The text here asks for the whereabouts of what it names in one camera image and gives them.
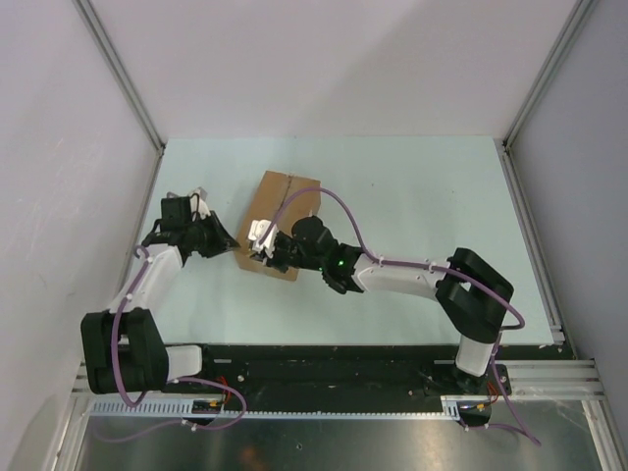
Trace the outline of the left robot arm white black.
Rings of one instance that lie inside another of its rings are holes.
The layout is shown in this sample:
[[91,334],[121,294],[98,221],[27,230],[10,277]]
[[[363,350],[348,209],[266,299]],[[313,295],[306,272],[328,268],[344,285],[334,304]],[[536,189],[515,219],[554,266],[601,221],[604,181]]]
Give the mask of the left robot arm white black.
[[239,248],[207,205],[203,188],[186,196],[169,192],[160,207],[160,217],[134,249],[139,269],[108,307],[85,314],[80,323],[90,390],[118,393],[131,406],[137,401],[130,393],[160,391],[180,378],[199,393],[215,385],[217,369],[202,359],[202,348],[167,346],[156,315],[190,256],[213,258]]

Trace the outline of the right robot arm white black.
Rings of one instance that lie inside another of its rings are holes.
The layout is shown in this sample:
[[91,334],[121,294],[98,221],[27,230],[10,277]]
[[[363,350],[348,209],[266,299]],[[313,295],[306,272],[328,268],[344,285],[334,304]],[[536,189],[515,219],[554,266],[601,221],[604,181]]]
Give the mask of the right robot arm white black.
[[514,288],[474,251],[458,248],[446,260],[402,262],[370,256],[362,246],[338,242],[322,220],[298,220],[290,234],[261,220],[250,225],[253,258],[281,273],[318,272],[339,294],[386,291],[439,304],[460,334],[454,365],[436,381],[443,390],[478,393],[502,330]]

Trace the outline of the brown cardboard express box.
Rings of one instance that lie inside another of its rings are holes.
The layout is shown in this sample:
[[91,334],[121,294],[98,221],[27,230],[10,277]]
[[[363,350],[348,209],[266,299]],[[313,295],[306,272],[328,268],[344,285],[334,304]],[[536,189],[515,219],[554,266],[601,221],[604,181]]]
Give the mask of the brown cardboard express box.
[[[265,267],[261,262],[250,258],[251,251],[248,248],[248,231],[253,220],[271,221],[280,210],[286,200],[307,187],[320,187],[317,180],[301,176],[289,175],[274,171],[266,171],[262,177],[245,212],[243,222],[240,224],[236,241],[240,248],[234,253],[235,261],[241,270],[258,275],[275,278],[286,282],[295,282],[299,270],[289,268],[285,273]],[[291,235],[293,224],[304,217],[317,215],[321,205],[321,193],[308,191],[298,196],[286,209],[278,223],[280,231]]]

